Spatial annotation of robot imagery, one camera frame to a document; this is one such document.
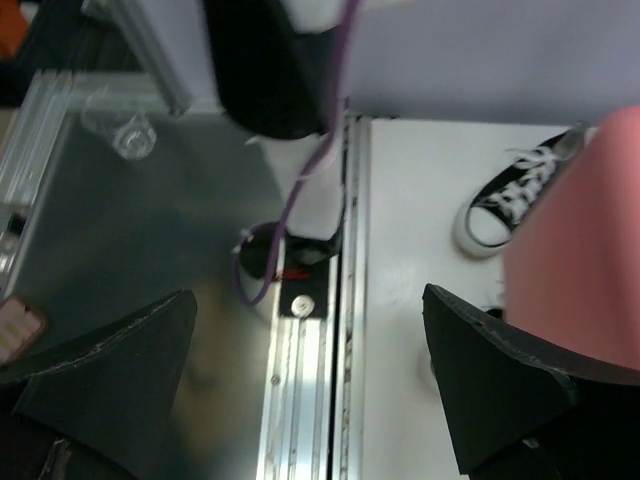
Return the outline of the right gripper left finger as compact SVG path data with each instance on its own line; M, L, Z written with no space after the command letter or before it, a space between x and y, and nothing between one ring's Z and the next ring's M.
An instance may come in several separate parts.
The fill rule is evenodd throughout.
M2 302L2 478L150 478L196 314L182 290L35 353L45 318Z

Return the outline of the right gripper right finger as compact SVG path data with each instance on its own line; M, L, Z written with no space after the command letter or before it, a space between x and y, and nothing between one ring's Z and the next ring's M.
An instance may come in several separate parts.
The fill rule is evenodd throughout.
M427 285L422 301L461 474L638 478L638 371L542 340L438 285Z

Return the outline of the dark pink drawer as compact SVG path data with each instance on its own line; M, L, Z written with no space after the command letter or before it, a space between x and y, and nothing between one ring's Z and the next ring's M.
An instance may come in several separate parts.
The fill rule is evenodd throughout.
M508 324L639 366L639 109L606 117L503 254Z

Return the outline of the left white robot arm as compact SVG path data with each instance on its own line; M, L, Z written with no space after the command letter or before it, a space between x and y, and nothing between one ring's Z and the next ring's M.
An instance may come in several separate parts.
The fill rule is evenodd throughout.
M343 209L342 77L356 1L206 1L221 105L256 135L286 230L327 241Z

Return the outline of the left black canvas sneaker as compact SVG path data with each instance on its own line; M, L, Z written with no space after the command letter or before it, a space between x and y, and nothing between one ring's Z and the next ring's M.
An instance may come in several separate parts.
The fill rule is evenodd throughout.
M471 258L504 249L534 204L584 149L589 125L578 122L531 149L510 149L511 163L459 209L452 227L456 246Z

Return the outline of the aluminium mounting rail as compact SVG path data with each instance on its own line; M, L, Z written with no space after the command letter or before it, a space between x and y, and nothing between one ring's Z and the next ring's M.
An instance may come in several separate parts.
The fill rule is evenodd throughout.
M329 263L325 316L309 295L281 314L282 287L274 288L259 479L362 476L370 140L370 120L348 115L344 237Z

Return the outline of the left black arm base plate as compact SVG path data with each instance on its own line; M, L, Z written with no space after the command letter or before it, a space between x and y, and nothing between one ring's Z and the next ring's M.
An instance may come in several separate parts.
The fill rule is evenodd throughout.
M274 228L260 228L240 247L241 271L251 279L263 282L270 255ZM285 235L285 261L281 275L275 273L272 282L282 280L283 289L279 309L281 314L292 314L291 304L298 296L309 296L316 316L327 315L330 259L340 251L342 234L337 232L326 241Z

